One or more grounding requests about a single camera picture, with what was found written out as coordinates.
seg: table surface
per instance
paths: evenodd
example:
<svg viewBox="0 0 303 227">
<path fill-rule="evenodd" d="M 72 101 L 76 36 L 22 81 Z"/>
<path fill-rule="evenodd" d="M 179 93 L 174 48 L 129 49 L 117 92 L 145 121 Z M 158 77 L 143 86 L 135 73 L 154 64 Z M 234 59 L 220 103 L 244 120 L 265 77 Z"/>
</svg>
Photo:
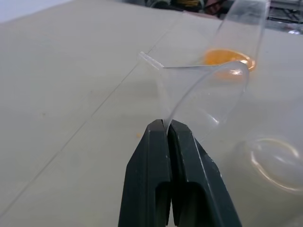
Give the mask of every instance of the table surface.
<svg viewBox="0 0 303 227">
<path fill-rule="evenodd" d="M 75 0 L 0 24 L 1 226 L 117 226 L 137 134 L 160 117 L 154 80 L 129 72 L 179 15 Z M 209 40 L 220 21 L 200 20 Z M 265 31 L 243 99 L 203 145 L 220 169 L 256 124 L 302 97 L 302 53 L 301 36 Z M 243 225 L 256 226 L 260 211 L 222 175 Z"/>
</svg>

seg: transparent plastic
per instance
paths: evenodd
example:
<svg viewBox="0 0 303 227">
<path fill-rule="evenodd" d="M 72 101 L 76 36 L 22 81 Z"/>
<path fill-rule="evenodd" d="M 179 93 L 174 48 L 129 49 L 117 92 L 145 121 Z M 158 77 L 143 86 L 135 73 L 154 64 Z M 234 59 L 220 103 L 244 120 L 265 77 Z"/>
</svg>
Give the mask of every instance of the transparent plastic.
<svg viewBox="0 0 303 227">
<path fill-rule="evenodd" d="M 254 70 L 268 7 L 268 0 L 236 0 L 207 48 L 203 64 L 241 61 Z"/>
<path fill-rule="evenodd" d="M 242 207 L 243 226 L 302 226 L 302 115 L 302 100 L 276 112 L 224 161 L 224 180 Z"/>
<path fill-rule="evenodd" d="M 139 56 L 156 75 L 165 128 L 174 118 L 188 125 L 199 141 L 224 121 L 248 82 L 248 68 L 239 61 L 165 67 L 143 52 Z"/>
</svg>

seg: beige table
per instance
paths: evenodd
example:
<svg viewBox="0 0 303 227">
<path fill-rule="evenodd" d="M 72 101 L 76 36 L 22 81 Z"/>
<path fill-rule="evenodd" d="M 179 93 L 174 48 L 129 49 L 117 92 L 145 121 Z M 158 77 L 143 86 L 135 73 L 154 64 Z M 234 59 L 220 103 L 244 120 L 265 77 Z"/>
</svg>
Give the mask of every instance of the beige table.
<svg viewBox="0 0 303 227">
<path fill-rule="evenodd" d="M 117 226 L 136 134 L 160 117 L 153 78 L 126 76 L 177 17 L 75 0 L 0 25 L 0 226 Z M 201 19 L 205 40 L 219 24 Z M 221 169 L 254 125 L 303 95 L 302 49 L 300 36 L 265 32 L 245 96 L 204 144 Z M 255 226 L 261 214 L 224 173 L 244 226 Z"/>
</svg>

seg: black clamp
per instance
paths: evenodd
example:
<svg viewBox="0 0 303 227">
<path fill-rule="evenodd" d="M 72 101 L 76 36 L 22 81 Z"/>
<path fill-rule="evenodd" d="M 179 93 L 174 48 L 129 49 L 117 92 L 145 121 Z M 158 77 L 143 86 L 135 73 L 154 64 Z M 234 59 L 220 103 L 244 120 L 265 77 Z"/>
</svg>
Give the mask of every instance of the black clamp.
<svg viewBox="0 0 303 227">
<path fill-rule="evenodd" d="M 218 167 L 184 124 L 150 123 L 128 162 L 118 227 L 241 227 Z"/>
</svg>

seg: clear plastic cup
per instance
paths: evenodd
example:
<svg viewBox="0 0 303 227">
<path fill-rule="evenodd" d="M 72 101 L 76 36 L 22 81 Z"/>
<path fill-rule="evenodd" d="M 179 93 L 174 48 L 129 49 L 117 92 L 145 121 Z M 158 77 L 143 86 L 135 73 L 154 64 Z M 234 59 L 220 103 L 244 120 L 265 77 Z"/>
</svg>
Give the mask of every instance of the clear plastic cup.
<svg viewBox="0 0 303 227">
<path fill-rule="evenodd" d="M 174 118 L 188 125 L 199 141 L 224 121 L 248 82 L 248 68 L 239 61 L 219 66 L 164 67 L 143 52 L 140 57 L 147 72 L 156 75 L 165 128 L 168 130 Z"/>
<path fill-rule="evenodd" d="M 303 214 L 302 115 L 303 101 L 272 115 L 252 129 L 224 161 L 221 171 L 241 207 L 243 226 L 299 223 L 296 217 Z"/>
<path fill-rule="evenodd" d="M 268 0 L 236 0 L 204 53 L 202 63 L 241 61 L 253 71 L 268 8 Z"/>
</svg>

